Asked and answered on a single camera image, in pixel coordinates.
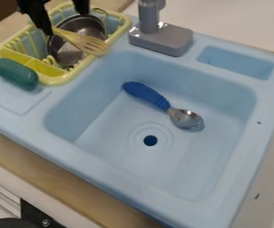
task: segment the dish drying rack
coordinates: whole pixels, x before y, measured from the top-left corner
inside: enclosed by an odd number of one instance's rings
[[[52,25],[75,14],[77,12],[71,2],[59,4],[49,13]],[[118,12],[98,10],[92,5],[91,14],[104,20],[108,35],[105,42],[109,45],[112,45],[131,26],[129,17]],[[11,59],[34,70],[39,76],[40,83],[45,86],[67,84],[97,58],[95,55],[87,55],[73,67],[63,69],[47,53],[46,41],[47,36],[43,31],[37,29],[33,23],[29,23],[22,31],[0,44],[0,58]]]

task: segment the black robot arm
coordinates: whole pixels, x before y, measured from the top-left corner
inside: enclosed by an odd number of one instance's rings
[[[47,36],[51,36],[52,23],[49,20],[48,13],[44,4],[50,0],[17,0],[21,13],[29,15],[36,27],[43,30]],[[76,10],[80,14],[88,14],[90,11],[90,0],[73,0]]]

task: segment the dark blue drain hole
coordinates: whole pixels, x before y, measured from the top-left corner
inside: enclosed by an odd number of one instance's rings
[[[144,138],[143,142],[147,146],[155,146],[157,144],[158,139],[154,135],[148,135]]]

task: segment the gray faucet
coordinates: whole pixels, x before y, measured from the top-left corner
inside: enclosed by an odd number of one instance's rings
[[[159,11],[165,8],[165,0],[139,0],[138,8],[141,32],[157,32]]]
[[[159,11],[165,5],[165,0],[139,0],[140,22],[130,30],[129,41],[152,51],[181,56],[192,43],[193,31],[160,21]]]

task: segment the sink drain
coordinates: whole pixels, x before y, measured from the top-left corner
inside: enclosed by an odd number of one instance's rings
[[[154,135],[148,135],[143,140],[147,146],[155,146],[157,144],[157,138]]]
[[[173,145],[173,134],[164,125],[155,122],[144,123],[136,126],[128,136],[130,151],[168,152]]]

